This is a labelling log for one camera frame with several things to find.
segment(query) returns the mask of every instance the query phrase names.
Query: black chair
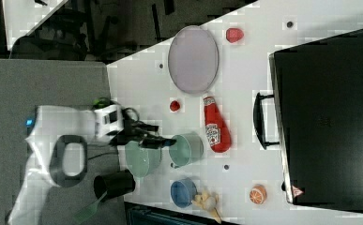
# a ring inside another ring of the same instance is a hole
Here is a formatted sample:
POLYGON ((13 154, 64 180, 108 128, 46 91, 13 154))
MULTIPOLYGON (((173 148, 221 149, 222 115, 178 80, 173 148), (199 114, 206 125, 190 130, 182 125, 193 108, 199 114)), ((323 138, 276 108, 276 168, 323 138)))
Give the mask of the black chair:
POLYGON ((84 13, 60 8, 31 35, 20 37, 14 43, 9 58, 84 61, 87 55, 86 35, 80 29, 85 22, 84 13), (43 29, 53 30, 53 36, 41 37, 43 29))

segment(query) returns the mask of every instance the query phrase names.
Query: red bottle cap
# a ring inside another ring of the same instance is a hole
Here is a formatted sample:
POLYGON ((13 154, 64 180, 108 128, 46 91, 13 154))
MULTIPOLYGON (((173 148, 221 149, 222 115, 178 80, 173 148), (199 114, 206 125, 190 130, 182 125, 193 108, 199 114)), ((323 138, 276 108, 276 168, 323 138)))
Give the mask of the red bottle cap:
POLYGON ((240 40, 244 36, 244 34, 243 31, 239 28, 229 28, 227 30, 226 36, 229 42, 235 43, 240 40))
POLYGON ((181 108, 181 105, 178 101, 174 100, 172 103, 170 103, 170 110, 175 112, 181 108))

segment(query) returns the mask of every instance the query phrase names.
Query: blue bowl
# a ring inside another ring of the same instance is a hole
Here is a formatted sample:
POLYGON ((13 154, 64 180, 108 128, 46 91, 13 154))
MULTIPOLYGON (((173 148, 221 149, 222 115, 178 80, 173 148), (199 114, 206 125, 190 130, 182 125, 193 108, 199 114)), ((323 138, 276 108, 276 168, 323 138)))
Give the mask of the blue bowl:
POLYGON ((195 184, 186 178, 172 183, 170 193, 175 205, 180 208, 185 208, 192 204, 191 201, 195 198, 197 190, 195 184))

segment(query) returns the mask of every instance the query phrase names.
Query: red warning label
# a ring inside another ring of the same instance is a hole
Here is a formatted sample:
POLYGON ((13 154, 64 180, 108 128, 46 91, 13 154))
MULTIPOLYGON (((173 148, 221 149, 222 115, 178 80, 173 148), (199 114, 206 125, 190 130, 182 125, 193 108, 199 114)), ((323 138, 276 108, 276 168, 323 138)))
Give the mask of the red warning label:
POLYGON ((298 196, 304 194, 304 191, 298 189, 297 187, 292 186, 292 190, 293 190, 293 196, 295 196, 295 197, 298 197, 298 196))

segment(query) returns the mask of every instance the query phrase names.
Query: ketchup bottle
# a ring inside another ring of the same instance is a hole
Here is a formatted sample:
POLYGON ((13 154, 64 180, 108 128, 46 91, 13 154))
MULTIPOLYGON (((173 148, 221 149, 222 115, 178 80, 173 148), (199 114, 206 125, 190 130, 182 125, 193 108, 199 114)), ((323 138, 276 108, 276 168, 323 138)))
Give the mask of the ketchup bottle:
POLYGON ((231 147, 231 134, 213 97, 204 98, 204 124, 211 149, 217 153, 226 152, 231 147))

